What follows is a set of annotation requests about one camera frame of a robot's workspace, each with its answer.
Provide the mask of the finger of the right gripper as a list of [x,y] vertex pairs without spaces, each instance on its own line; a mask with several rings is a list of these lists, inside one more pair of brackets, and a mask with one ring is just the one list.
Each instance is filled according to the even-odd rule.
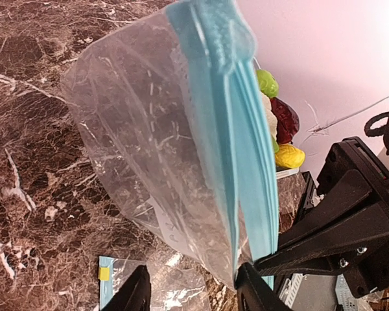
[[330,232],[389,232],[386,204],[357,170],[344,174],[317,207],[279,237],[279,248]]
[[321,233],[259,259],[255,268],[260,275],[368,275],[364,261],[387,241],[387,231]]

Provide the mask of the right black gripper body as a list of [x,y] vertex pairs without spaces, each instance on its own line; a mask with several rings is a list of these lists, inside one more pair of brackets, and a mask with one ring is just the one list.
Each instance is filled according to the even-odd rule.
[[[375,189],[380,200],[386,204],[389,216],[389,171],[358,137],[344,139],[331,147],[317,178],[318,194],[325,197],[350,170],[359,171]],[[369,269],[368,275],[344,275],[356,297],[389,287],[389,241],[369,255],[364,263]]]

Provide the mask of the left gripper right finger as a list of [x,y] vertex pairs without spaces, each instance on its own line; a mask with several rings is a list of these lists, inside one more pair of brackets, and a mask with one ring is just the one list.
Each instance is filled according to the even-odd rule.
[[292,311],[267,285],[253,266],[245,262],[235,280],[238,310],[242,311]]

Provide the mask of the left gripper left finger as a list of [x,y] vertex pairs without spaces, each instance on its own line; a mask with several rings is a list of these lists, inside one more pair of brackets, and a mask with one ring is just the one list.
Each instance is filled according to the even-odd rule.
[[149,311],[150,301],[150,274],[145,265],[139,265],[102,311]]

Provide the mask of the white cauliflower toy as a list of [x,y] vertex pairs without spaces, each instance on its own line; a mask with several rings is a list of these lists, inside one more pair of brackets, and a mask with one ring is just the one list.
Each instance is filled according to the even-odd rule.
[[267,97],[264,93],[261,93],[263,105],[265,107],[266,120],[268,123],[268,127],[270,130],[271,138],[272,138],[272,146],[274,149],[274,153],[276,154],[279,151],[279,146],[276,141],[277,136],[277,118],[272,112],[272,105],[270,102],[270,98]]

